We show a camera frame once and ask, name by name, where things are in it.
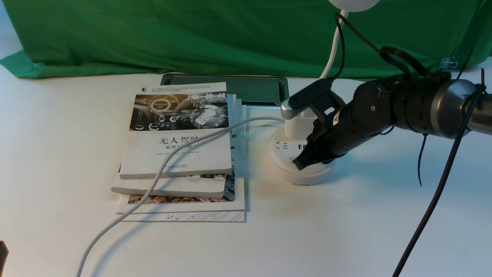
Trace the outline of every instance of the book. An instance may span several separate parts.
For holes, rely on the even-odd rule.
[[[234,122],[240,122],[246,115],[246,107],[236,108]],[[184,197],[149,197],[145,204],[123,221],[217,221],[244,222],[245,187],[244,156],[245,126],[231,132],[231,162],[233,171],[226,176],[222,199],[199,199]],[[141,200],[139,195],[121,195],[117,216],[127,212]]]
[[[130,214],[123,222],[165,222],[165,221],[202,221],[202,222],[244,222],[245,211],[188,211],[167,213]]]
[[[227,95],[229,125],[233,124],[236,95]],[[190,175],[161,178],[152,191],[151,196],[211,198],[220,199],[224,195],[226,174]],[[154,182],[154,179],[122,179],[118,172],[113,181],[111,191],[143,195]]]
[[[142,88],[135,97],[120,178],[154,178],[166,155],[180,145],[228,127],[226,92],[225,82]],[[224,134],[174,155],[160,177],[228,174],[230,157],[230,137]]]

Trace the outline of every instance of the book cover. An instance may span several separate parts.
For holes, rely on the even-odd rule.
[[[180,145],[228,127],[226,91],[225,82],[142,88],[135,97],[120,178],[154,178],[166,155]],[[230,153],[227,133],[183,149],[160,177],[230,173]]]
[[[237,105],[234,114],[234,122],[240,122],[243,118],[244,107],[241,106],[241,100],[236,100]],[[243,151],[244,151],[244,139],[241,135],[244,132],[244,128],[235,128],[230,134],[231,138],[231,162],[233,164],[233,172],[226,177],[226,185],[224,187],[224,196],[221,199],[200,199],[200,198],[186,198],[186,197],[149,197],[145,204],[140,206],[132,217],[127,218],[126,221],[169,221],[167,217],[172,213],[187,213],[189,220],[191,218],[189,212],[215,212],[215,211],[244,211],[245,209],[245,188],[244,188],[244,169],[243,169]],[[142,196],[139,195],[121,195],[118,204],[117,213],[127,212],[134,204],[141,200]],[[163,216],[145,217],[146,214],[165,214]],[[228,213],[228,216],[232,216],[236,221],[241,221],[241,215],[235,213],[234,215]]]

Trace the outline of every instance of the green cloth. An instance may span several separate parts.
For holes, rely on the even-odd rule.
[[[19,78],[180,71],[318,77],[335,30],[328,0],[3,0],[24,50]],[[350,22],[377,46],[470,64],[492,49],[492,0],[381,0]],[[398,74],[344,28],[342,77]],[[340,64],[340,47],[330,75]]]

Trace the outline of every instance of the white desk surface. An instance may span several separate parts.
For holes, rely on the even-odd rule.
[[[2,25],[1,8],[0,58],[20,47],[11,27]],[[490,81],[492,60],[482,66]],[[463,78],[478,82],[478,68]],[[134,95],[160,79],[19,80],[0,67],[6,277],[75,275],[87,244],[115,216],[118,195],[110,187]],[[291,93],[310,82],[290,78]],[[358,84],[337,80],[334,91],[348,101]],[[249,111],[259,115],[279,111]],[[84,276],[390,276],[433,196],[452,141],[429,137],[422,188],[416,172],[422,136],[403,130],[350,152],[325,183],[302,187],[268,175],[265,143],[275,128],[270,122],[249,127],[246,223],[121,223],[96,244]],[[492,275],[491,141],[475,133],[463,139],[401,276]]]

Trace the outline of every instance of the black cable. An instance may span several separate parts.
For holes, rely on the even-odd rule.
[[[367,46],[369,46],[372,50],[374,50],[376,53],[379,54],[379,56],[387,63],[390,65],[398,68],[400,71],[402,71],[406,76],[411,76],[410,70],[408,70],[408,67],[405,66],[403,63],[397,61],[394,59],[391,55],[397,56],[400,59],[404,60],[406,63],[408,63],[412,68],[417,71],[420,75],[424,77],[429,77],[431,73],[421,64],[419,61],[417,61],[412,55],[406,53],[405,51],[401,49],[397,49],[394,47],[390,46],[383,46],[381,49],[377,48],[372,42],[370,42],[367,38],[365,38],[359,31],[357,31],[350,22],[341,14],[336,13],[335,14],[335,19],[337,21],[337,27],[338,31],[340,33],[340,37],[342,36],[341,32],[341,27],[339,20],[342,20],[343,23],[349,28],[357,38],[362,40]]]
[[[398,262],[398,265],[393,272],[393,277],[398,277],[400,276],[400,273],[405,266],[405,263],[410,256],[410,253],[412,252],[413,247],[417,243],[417,240],[419,239],[420,235],[422,234],[422,231],[424,230],[427,222],[429,221],[432,212],[435,209],[435,206],[437,205],[437,202],[439,201],[439,198],[441,197],[442,191],[444,190],[444,186],[446,185],[446,181],[448,180],[449,173],[451,172],[451,167],[453,166],[453,162],[456,157],[456,153],[458,152],[458,147],[460,146],[461,139],[463,138],[466,126],[468,125],[468,122],[470,121],[471,115],[473,113],[473,110],[475,109],[478,101],[480,100],[480,95],[483,93],[483,89],[477,89],[472,97],[472,102],[468,110],[466,111],[465,118],[460,125],[460,128],[458,129],[458,133],[455,138],[455,142],[453,143],[453,147],[451,148],[451,152],[449,153],[448,161],[446,162],[446,166],[444,167],[444,172],[442,173],[441,180],[439,181],[439,185],[437,186],[436,192],[434,193],[434,197],[432,198],[432,201],[429,204],[429,207],[426,210],[426,213],[424,214],[424,217],[422,217],[422,220],[419,223],[419,226],[415,230],[415,233],[412,236],[412,239],[408,243],[408,246],[405,249],[405,252],[403,253],[403,256],[400,259],[400,262]]]
[[[387,134],[391,133],[391,131],[393,131],[393,129],[394,129],[394,128],[395,128],[395,126],[393,125],[393,126],[391,126],[391,128],[390,128],[387,132],[380,133],[379,135],[380,135],[380,136],[385,136],[385,135],[387,135]]]
[[[422,141],[422,147],[420,148],[419,161],[417,163],[417,175],[419,176],[419,184],[422,186],[422,179],[420,178],[420,162],[422,161],[422,154],[424,153],[424,147],[426,146],[427,135],[424,134],[424,140]]]
[[[458,77],[456,77],[456,80],[458,80],[461,77],[461,74],[463,73],[464,69],[466,68],[466,65],[468,65],[468,62],[470,61],[471,53],[473,52],[473,48],[471,48],[470,53],[468,54],[468,57],[466,58],[463,66],[461,67],[460,72],[458,73]]]
[[[341,30],[341,24],[340,24],[336,14],[335,14],[335,20],[337,22],[338,33],[340,34],[341,62],[340,62],[340,68],[338,69],[338,72],[335,75],[333,75],[332,77],[330,77],[331,80],[335,80],[340,76],[341,72],[343,71],[343,67],[345,65],[345,39],[343,38],[343,32]]]

